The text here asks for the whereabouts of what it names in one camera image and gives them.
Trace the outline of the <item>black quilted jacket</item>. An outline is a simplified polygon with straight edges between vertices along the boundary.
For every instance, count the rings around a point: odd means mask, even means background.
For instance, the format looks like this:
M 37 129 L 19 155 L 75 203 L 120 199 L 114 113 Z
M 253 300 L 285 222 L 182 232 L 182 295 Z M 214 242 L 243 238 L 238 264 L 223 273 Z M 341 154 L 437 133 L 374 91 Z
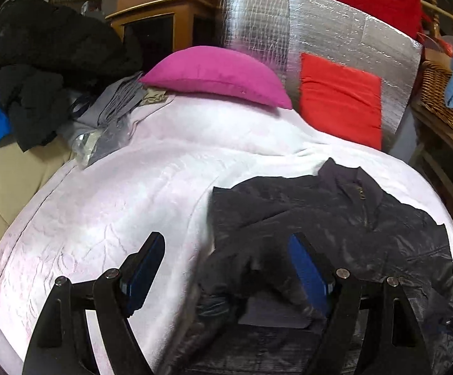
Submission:
M 172 374 L 444 374 L 446 228 L 361 168 L 216 188 L 214 251 Z

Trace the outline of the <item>grey folded clothes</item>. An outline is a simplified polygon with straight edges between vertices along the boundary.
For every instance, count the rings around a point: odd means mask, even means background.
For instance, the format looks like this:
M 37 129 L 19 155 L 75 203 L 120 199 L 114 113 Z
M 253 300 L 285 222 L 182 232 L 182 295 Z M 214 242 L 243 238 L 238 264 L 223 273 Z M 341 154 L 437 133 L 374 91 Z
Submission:
M 72 102 L 69 120 L 57 133 L 70 145 L 80 167 L 87 168 L 129 144 L 133 110 L 168 101 L 165 90 L 143 86 L 142 77 L 136 73 L 118 80 L 95 100 L 83 96 Z

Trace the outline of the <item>cream leather sofa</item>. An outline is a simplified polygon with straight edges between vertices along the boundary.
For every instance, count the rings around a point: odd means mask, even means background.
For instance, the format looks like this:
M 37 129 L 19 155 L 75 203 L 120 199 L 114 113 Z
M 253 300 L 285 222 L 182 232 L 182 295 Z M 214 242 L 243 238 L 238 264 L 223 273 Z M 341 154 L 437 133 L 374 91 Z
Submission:
M 9 136 L 0 145 L 0 240 L 30 199 L 72 159 L 61 138 L 22 152 Z

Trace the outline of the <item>white bed blanket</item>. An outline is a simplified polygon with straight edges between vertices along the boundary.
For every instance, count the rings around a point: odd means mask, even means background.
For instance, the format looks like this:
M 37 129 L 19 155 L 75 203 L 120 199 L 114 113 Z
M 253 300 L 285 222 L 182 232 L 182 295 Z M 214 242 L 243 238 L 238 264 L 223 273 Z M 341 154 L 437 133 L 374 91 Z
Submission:
M 453 222 L 431 186 L 403 161 L 319 132 L 293 110 L 177 96 L 131 115 L 127 147 L 90 167 L 67 162 L 22 209 L 0 241 L 0 365 L 22 371 L 54 281 L 98 278 L 137 252 L 154 231 L 165 254 L 130 324 L 152 368 L 180 320 L 198 261 L 212 246 L 214 187 L 255 176 L 316 173 L 334 159 L 360 167 L 384 191 L 423 210 L 449 236 Z

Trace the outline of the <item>wicker basket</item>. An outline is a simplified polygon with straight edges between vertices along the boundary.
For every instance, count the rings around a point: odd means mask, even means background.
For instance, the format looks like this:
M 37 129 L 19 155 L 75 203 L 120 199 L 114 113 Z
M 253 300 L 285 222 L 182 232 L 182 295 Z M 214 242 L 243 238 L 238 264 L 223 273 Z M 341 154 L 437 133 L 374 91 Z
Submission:
M 439 63 L 421 66 L 421 104 L 453 130 L 453 72 Z

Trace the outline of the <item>red pillow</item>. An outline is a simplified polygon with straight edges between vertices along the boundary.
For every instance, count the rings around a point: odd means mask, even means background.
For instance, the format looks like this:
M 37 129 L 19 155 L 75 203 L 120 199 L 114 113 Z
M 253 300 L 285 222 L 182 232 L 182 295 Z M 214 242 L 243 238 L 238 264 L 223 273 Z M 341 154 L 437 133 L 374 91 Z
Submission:
M 303 53 L 299 110 L 316 130 L 381 149 L 381 78 L 376 75 Z

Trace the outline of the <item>black puffer coat pile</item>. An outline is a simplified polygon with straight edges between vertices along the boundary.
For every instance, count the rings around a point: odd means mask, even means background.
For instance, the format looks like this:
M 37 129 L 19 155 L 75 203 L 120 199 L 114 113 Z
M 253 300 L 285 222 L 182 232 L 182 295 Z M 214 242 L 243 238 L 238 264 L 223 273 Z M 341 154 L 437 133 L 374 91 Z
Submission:
M 73 95 L 95 98 L 141 68 L 115 30 L 72 8 L 11 0 L 0 8 L 0 108 L 24 152 L 56 136 Z

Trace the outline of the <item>magenta pillow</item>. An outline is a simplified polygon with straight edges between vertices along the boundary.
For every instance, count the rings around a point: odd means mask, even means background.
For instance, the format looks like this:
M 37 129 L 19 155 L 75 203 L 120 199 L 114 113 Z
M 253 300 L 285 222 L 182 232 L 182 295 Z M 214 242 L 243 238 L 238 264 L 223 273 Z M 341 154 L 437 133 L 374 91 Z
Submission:
M 181 93 L 210 93 L 273 108 L 291 109 L 277 74 L 245 53 L 196 46 L 173 52 L 140 78 L 145 86 Z

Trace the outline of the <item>silver foil headboard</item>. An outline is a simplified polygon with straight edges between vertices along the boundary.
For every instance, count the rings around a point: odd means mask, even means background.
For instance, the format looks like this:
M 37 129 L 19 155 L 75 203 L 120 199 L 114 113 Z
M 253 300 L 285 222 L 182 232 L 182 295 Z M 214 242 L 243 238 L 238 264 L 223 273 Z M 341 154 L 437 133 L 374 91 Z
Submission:
M 393 148 L 420 64 L 418 42 L 336 0 L 218 0 L 216 29 L 222 48 L 271 68 L 295 108 L 302 53 L 380 77 L 382 149 Z

